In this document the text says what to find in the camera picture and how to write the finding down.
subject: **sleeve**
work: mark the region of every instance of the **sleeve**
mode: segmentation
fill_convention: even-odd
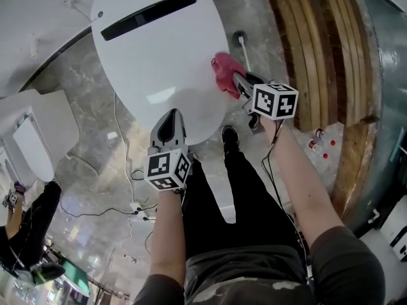
[[[347,228],[334,227],[311,247],[315,296],[324,305],[382,305],[385,280],[381,264]]]
[[[161,274],[149,276],[134,305],[183,305],[184,293],[174,279]]]

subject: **red cloth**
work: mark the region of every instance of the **red cloth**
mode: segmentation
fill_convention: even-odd
[[[234,61],[232,57],[219,52],[212,59],[212,69],[216,73],[216,83],[222,92],[228,92],[233,98],[239,99],[240,93],[233,83],[233,73],[236,71],[246,78],[246,70],[243,65]]]

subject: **wooden panel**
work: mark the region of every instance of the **wooden panel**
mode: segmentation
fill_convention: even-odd
[[[346,9],[348,11],[350,24],[352,25],[357,58],[359,61],[359,91],[355,86],[355,121],[359,122],[362,118],[367,116],[366,112],[366,68],[364,64],[364,51],[362,45],[361,33],[359,30],[359,24],[356,22],[356,17],[354,9],[350,3],[350,0],[343,0],[345,2]]]
[[[344,223],[361,196],[375,149],[376,133],[377,123],[358,123],[343,131],[341,158],[331,200]]]
[[[307,20],[299,0],[288,0],[293,11],[294,19],[300,33],[301,47],[307,68],[308,89],[310,94],[311,127],[316,129],[321,127],[321,103],[319,99],[319,82],[317,64],[315,61],[314,47],[312,46],[311,35],[308,29]]]
[[[294,125],[306,132],[312,129],[307,68],[300,35],[288,0],[270,0],[286,58],[289,84],[300,95]]]
[[[310,3],[312,11],[314,13],[315,21],[319,31],[319,37],[321,39],[322,50],[324,54],[327,76],[328,105],[329,105],[328,124],[331,125],[338,121],[338,92],[336,90],[336,71],[333,59],[333,51],[331,42],[329,40],[329,33],[324,19],[324,14],[322,12],[318,0],[308,0],[308,2]]]
[[[359,122],[360,115],[360,104],[361,104],[361,75],[359,68],[359,56],[357,54],[356,41],[354,30],[352,28],[352,23],[350,21],[350,16],[344,0],[336,0],[338,3],[340,13],[342,15],[343,23],[345,24],[345,30],[349,42],[350,59],[352,61],[352,69],[354,74],[354,123]]]
[[[365,66],[365,75],[366,75],[366,113],[363,116],[369,116],[373,111],[373,73],[372,73],[372,65],[370,59],[370,48],[369,48],[369,40],[368,35],[366,33],[366,29],[364,26],[364,22],[362,19],[361,11],[359,9],[359,5],[357,4],[356,0],[349,0],[350,5],[352,6],[352,10],[354,12],[356,24],[359,28],[359,33],[361,35],[361,42],[363,48],[363,57],[364,57],[364,66]]]
[[[319,102],[321,106],[321,127],[325,128],[329,124],[329,102],[328,102],[328,75],[326,72],[326,55],[322,47],[320,30],[315,19],[314,9],[309,0],[300,0],[301,6],[307,20],[308,29],[314,47],[315,61],[319,82]]]
[[[345,24],[336,0],[319,2],[333,49],[338,90],[338,120],[350,126],[354,124],[354,75]]]

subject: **gray marble floor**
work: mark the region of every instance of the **gray marble floor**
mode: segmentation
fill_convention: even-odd
[[[249,39],[247,50],[253,71],[268,78],[286,81],[282,47],[268,0],[214,2],[228,39],[235,30],[246,31]],[[232,56],[244,63],[242,51],[231,44],[230,49]],[[74,215],[99,214],[111,207],[131,212],[132,189],[134,200],[146,206],[155,204],[156,193],[146,183],[132,181],[130,187],[125,176],[125,166],[128,173],[141,166],[149,144],[149,134],[140,128],[137,119],[118,100],[117,118],[128,149],[125,165],[124,148],[114,119],[114,91],[100,64],[92,35],[77,42],[50,64],[30,88],[35,88],[40,93],[55,90],[66,92],[81,134],[80,141],[72,153],[85,159],[99,172],[99,175],[96,175],[76,158],[65,158],[60,162],[57,178],[64,189],[62,204],[68,212]],[[249,119],[241,109],[241,104],[241,101],[231,101],[224,124],[232,124],[238,128],[241,150],[272,193],[272,185],[260,166],[268,144],[264,135],[252,136],[247,126]],[[109,133],[113,132],[117,137],[109,139]],[[328,159],[323,159],[308,148],[312,133],[295,131],[295,134],[317,167],[324,183],[331,189],[340,155],[342,127],[339,124],[330,126],[327,132],[337,141],[335,147],[326,149]],[[233,221],[233,201],[223,165],[223,147],[219,132],[192,149],[203,164],[224,216]],[[283,203],[289,207],[286,190],[273,160],[272,168]],[[260,205],[252,204],[250,196],[247,196],[247,206],[250,209],[248,212],[255,214],[256,207]],[[148,274],[149,254],[145,249],[145,240],[152,229],[153,223],[143,221],[141,216],[110,211],[100,217],[74,218],[59,207],[49,234],[56,246],[92,278],[109,288],[134,294]],[[124,257],[121,242],[125,250],[137,259],[136,264]]]

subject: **black shoe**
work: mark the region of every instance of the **black shoe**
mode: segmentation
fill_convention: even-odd
[[[44,186],[44,190],[45,189],[53,189],[56,193],[62,193],[61,185],[56,178],[54,178],[51,182],[47,182]]]
[[[223,158],[231,151],[239,151],[239,134],[234,127],[226,125],[221,131],[223,143]]]

